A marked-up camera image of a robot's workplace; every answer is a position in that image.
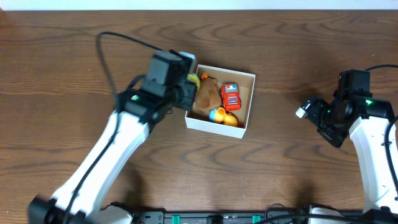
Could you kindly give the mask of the red toy car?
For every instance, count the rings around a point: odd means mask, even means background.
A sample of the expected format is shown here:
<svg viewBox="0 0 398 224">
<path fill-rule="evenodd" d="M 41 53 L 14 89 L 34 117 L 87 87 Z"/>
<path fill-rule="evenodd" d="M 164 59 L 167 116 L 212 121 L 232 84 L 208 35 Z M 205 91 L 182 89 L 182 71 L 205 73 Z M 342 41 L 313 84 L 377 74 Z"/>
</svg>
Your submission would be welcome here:
<svg viewBox="0 0 398 224">
<path fill-rule="evenodd" d="M 223 108 L 226 111 L 241 109 L 240 92 L 237 83 L 222 84 L 220 89 Z"/>
</svg>

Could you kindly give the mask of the orange rubber duck blue cap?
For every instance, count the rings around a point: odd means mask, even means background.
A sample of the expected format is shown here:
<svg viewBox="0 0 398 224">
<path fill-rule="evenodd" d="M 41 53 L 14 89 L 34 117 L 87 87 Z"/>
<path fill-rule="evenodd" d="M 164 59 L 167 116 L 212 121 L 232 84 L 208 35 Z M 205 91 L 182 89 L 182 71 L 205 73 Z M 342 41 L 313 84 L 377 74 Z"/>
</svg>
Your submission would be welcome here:
<svg viewBox="0 0 398 224">
<path fill-rule="evenodd" d="M 223 107 L 218 107 L 210 111 L 209 119 L 218 124 L 223 124 L 232 127 L 241 127 L 243 124 L 231 112 L 227 112 Z"/>
</svg>

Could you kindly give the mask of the brown plush capybara toy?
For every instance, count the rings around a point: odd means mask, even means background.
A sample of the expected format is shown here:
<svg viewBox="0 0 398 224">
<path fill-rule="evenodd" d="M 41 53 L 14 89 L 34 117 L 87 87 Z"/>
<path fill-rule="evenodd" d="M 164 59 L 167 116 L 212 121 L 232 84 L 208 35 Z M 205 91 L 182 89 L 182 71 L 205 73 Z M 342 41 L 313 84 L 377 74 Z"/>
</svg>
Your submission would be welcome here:
<svg viewBox="0 0 398 224">
<path fill-rule="evenodd" d="M 200 75 L 200 87 L 193 104 L 193 111 L 199 114 L 206 114 L 219 106 L 221 106 L 221 96 L 217 79 L 210 77 L 207 73 L 202 73 Z"/>
</svg>

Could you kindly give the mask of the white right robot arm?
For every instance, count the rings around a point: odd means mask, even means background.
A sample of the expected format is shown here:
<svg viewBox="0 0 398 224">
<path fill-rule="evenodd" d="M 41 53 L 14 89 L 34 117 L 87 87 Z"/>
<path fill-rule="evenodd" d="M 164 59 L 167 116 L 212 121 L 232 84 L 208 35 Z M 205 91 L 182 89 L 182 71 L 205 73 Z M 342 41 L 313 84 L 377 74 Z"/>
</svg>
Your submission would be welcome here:
<svg viewBox="0 0 398 224">
<path fill-rule="evenodd" d="M 391 103 L 360 95 L 327 103 L 311 96 L 295 114 L 312 122 L 334 147 L 346 138 L 353 142 L 365 195 L 359 220 L 397 223 L 397 117 Z"/>
</svg>

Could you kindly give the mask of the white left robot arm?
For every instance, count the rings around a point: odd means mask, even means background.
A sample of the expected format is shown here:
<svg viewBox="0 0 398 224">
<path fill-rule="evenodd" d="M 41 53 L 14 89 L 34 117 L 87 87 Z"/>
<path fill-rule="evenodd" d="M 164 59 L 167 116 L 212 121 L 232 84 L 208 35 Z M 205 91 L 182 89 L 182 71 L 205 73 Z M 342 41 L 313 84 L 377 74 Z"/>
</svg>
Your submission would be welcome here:
<svg viewBox="0 0 398 224">
<path fill-rule="evenodd" d="M 75 173 L 50 200 L 31 201 L 29 223 L 133 223 L 134 214 L 128 209 L 101 206 L 128 159 L 168 110 L 191 110 L 197 85 L 187 77 L 195 64 L 193 54 L 156 51 L 148 73 L 117 94 L 116 110 Z"/>
</svg>

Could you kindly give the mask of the yellow ball blue letters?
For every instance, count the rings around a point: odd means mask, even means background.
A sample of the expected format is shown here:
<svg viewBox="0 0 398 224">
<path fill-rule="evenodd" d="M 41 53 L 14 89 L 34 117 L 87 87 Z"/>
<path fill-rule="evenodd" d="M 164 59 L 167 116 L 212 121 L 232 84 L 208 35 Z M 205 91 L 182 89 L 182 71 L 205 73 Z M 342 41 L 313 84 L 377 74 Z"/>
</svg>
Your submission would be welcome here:
<svg viewBox="0 0 398 224">
<path fill-rule="evenodd" d="M 196 84 L 197 91 L 200 89 L 200 79 L 199 79 L 197 74 L 189 73 L 187 75 L 187 80 L 189 80 L 190 82 L 193 82 L 194 84 Z"/>
</svg>

